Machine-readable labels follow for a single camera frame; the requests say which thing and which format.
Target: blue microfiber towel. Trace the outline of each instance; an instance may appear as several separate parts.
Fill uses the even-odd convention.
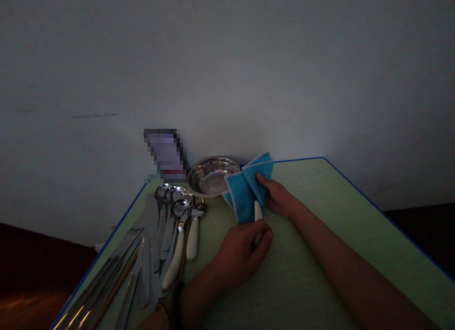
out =
[[[232,197],[237,223],[253,222],[255,220],[255,195],[243,172],[224,176],[224,179]]]
[[[222,193],[224,199],[226,200],[226,202],[229,204],[229,206],[234,209],[234,203],[232,202],[232,196],[231,196],[231,193],[229,192],[229,190],[226,190],[224,193]]]
[[[243,175],[245,176],[248,185],[255,194],[256,199],[261,205],[261,209],[265,208],[265,198],[267,196],[267,188],[260,184],[256,179],[256,173],[260,173],[262,177],[270,180],[272,177],[273,161],[249,165],[243,168]]]
[[[242,171],[225,176],[228,191],[222,195],[236,213],[238,224],[255,220],[255,200],[261,208],[265,208],[267,189],[256,180],[256,173],[270,179],[273,170],[273,160],[270,153],[265,153],[246,164]]]

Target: green table surface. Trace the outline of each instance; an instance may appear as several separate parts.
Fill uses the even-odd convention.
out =
[[[304,202],[341,239],[407,295],[442,329],[455,329],[455,284],[422,251],[368,201],[324,158],[275,163],[272,178]],[[87,287],[145,207],[147,193],[161,184],[147,183],[88,271],[65,311]],[[184,282],[216,254],[230,227],[233,210],[223,198],[206,200],[200,220],[198,258],[186,264]],[[208,314],[207,329],[356,329],[358,325],[326,279],[297,230],[285,218],[264,211],[275,237],[257,274],[244,286],[224,295]],[[101,321],[112,329],[120,309],[123,286]],[[147,316],[133,310],[128,328]]]

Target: white handle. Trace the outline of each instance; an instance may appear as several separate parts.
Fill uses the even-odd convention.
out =
[[[180,269],[180,262],[182,261],[182,254],[183,254],[183,243],[185,241],[185,234],[182,230],[179,233],[179,238],[177,239],[177,245],[175,245],[174,256],[172,257],[171,264],[169,265],[169,269],[167,270],[164,279],[162,289],[163,291],[167,291],[169,287],[171,287],[172,283],[174,282],[177,274],[179,273]]]
[[[186,244],[186,259],[193,261],[198,256],[199,218],[191,221],[190,233]]]
[[[258,221],[262,219],[262,210],[261,210],[261,205],[259,204],[258,201],[255,201],[255,221]],[[259,246],[259,243],[261,242],[262,239],[262,233],[259,233],[255,236],[255,246]]]

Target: wooden floor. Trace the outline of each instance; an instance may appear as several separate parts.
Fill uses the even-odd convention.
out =
[[[96,257],[92,248],[0,224],[0,329],[49,329]]]
[[[455,203],[386,215],[455,276]],[[0,246],[2,330],[48,329],[96,257],[92,248],[5,224]]]

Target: metal bowl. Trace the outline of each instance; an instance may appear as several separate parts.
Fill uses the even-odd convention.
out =
[[[197,162],[188,174],[189,190],[199,197],[216,197],[228,189],[224,176],[240,171],[238,163],[226,157],[209,157]]]

